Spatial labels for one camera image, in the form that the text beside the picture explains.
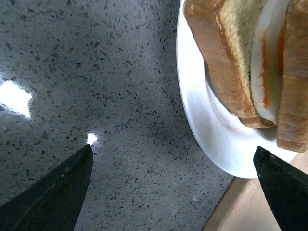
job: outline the speckled countertop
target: speckled countertop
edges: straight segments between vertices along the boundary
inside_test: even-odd
[[[87,142],[94,164],[76,231],[200,231],[232,176],[202,152],[177,80],[176,0],[1,0],[0,204]]]

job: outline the bread crust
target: bread crust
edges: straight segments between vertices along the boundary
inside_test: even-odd
[[[218,11],[225,0],[186,0],[184,16],[206,60],[209,73],[225,105],[241,118],[256,117],[250,95],[245,93],[238,66],[230,52]]]
[[[249,128],[270,128],[274,123],[257,115],[253,118],[240,118],[242,124]]]
[[[286,15],[278,147],[308,148],[308,0],[291,0]]]

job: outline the bread slice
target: bread slice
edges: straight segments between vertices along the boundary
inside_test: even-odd
[[[291,0],[286,15],[277,146],[308,149],[308,0]]]
[[[250,89],[252,37],[266,0],[186,0],[184,16],[225,105],[258,116]]]

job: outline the dark object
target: dark object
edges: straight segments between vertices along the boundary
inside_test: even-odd
[[[88,189],[93,152],[86,145],[0,207],[1,231],[73,231]]]
[[[258,147],[254,163],[266,200],[282,231],[308,231],[308,176]]]

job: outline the wooden table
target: wooden table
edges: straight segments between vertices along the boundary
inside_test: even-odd
[[[308,152],[291,165],[308,174]],[[261,189],[259,179],[235,177],[203,231],[280,231]]]

